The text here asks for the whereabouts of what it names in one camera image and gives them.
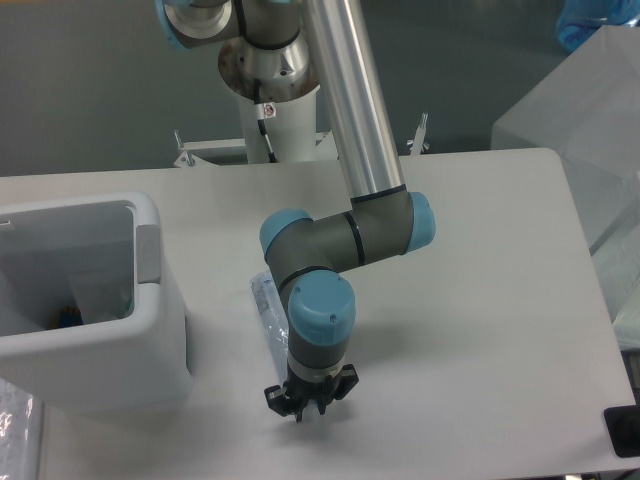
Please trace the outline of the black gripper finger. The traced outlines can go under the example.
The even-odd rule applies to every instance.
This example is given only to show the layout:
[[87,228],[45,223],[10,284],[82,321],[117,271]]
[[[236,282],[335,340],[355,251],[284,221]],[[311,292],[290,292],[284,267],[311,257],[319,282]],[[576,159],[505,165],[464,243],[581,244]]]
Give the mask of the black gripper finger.
[[306,400],[290,390],[287,382],[267,387],[264,396],[268,407],[281,417],[293,416],[297,423],[302,421]]
[[316,398],[319,414],[324,415],[328,405],[344,399],[358,382],[359,377],[353,364],[345,365],[336,376],[328,375],[319,384]]

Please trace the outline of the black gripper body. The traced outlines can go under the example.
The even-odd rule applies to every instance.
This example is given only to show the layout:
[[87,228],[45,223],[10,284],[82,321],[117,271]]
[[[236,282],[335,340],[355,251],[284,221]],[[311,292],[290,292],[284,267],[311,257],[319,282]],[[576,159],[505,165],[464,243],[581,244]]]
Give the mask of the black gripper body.
[[286,398],[293,408],[305,408],[310,402],[318,405],[329,405],[335,399],[335,391],[339,380],[327,376],[319,383],[308,382],[291,373],[284,382]]

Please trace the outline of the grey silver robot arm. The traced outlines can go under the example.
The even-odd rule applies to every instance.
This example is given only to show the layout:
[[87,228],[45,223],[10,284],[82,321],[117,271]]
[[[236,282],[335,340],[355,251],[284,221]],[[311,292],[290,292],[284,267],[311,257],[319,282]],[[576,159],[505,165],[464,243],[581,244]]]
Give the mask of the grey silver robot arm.
[[356,1],[159,1],[167,41],[187,50],[222,43],[219,69],[254,107],[321,88],[351,197],[348,211],[313,219],[269,216],[260,243],[288,322],[287,376],[265,392],[269,408],[301,418],[358,383],[345,360],[356,318],[348,270],[430,244],[426,197],[407,190],[361,5]]

